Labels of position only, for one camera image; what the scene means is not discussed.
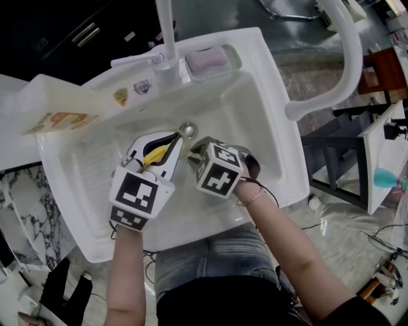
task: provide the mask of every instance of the soap bar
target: soap bar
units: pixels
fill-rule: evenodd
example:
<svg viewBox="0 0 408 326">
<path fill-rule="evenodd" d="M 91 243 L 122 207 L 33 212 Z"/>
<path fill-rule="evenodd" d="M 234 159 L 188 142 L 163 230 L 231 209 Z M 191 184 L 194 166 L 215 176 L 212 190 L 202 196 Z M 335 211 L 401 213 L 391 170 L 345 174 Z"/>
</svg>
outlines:
<svg viewBox="0 0 408 326">
<path fill-rule="evenodd" d="M 192 74 L 201 74 L 204 70 L 218 66 L 223 67 L 228 63 L 228 56 L 221 46 L 206 50 L 191 52 L 186 55 L 186 62 Z"/>
</svg>

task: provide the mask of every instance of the black cabinet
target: black cabinet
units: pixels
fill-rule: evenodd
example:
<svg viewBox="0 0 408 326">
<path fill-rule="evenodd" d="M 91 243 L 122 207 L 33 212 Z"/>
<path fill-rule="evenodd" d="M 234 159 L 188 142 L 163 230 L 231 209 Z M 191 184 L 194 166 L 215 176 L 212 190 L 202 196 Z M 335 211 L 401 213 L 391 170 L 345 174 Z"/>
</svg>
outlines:
<svg viewBox="0 0 408 326">
<path fill-rule="evenodd" d="M 2 6 L 0 74 L 83 84 L 110 61 L 147 52 L 161 32 L 154 0 L 40 1 Z"/>
</svg>

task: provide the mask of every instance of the sink drain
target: sink drain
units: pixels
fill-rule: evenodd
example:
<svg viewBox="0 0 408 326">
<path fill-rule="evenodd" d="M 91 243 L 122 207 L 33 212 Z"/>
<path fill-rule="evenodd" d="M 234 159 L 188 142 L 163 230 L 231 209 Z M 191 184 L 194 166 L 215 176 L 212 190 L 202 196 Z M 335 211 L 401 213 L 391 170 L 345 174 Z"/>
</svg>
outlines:
<svg viewBox="0 0 408 326">
<path fill-rule="evenodd" d="M 186 122 L 181 125 L 180 130 L 187 135 L 190 140 L 196 139 L 198 135 L 197 125 L 192 122 Z"/>
</svg>

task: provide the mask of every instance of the soap dish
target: soap dish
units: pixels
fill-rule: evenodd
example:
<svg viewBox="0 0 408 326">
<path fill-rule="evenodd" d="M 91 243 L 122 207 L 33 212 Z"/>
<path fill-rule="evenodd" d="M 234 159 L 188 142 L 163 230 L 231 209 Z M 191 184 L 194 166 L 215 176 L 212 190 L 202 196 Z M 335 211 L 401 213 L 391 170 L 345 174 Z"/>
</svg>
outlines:
<svg viewBox="0 0 408 326">
<path fill-rule="evenodd" d="M 232 45 L 223 44 L 186 55 L 187 71 L 192 80 L 203 82 L 222 74 L 239 71 L 242 61 Z"/>
</svg>

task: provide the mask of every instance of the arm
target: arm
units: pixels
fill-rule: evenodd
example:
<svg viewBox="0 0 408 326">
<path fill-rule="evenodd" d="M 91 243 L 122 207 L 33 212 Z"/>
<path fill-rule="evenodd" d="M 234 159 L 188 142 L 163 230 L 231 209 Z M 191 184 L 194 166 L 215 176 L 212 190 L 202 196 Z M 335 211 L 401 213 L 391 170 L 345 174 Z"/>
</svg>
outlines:
<svg viewBox="0 0 408 326">
<path fill-rule="evenodd" d="M 105 326 L 145 325 L 142 233 L 118 226 L 107 302 Z"/>
<path fill-rule="evenodd" d="M 248 202 L 258 191 L 258 185 L 240 182 L 235 194 Z M 268 194 L 263 192 L 246 208 L 313 320 L 324 320 L 356 296 L 330 272 L 310 239 Z"/>
</svg>

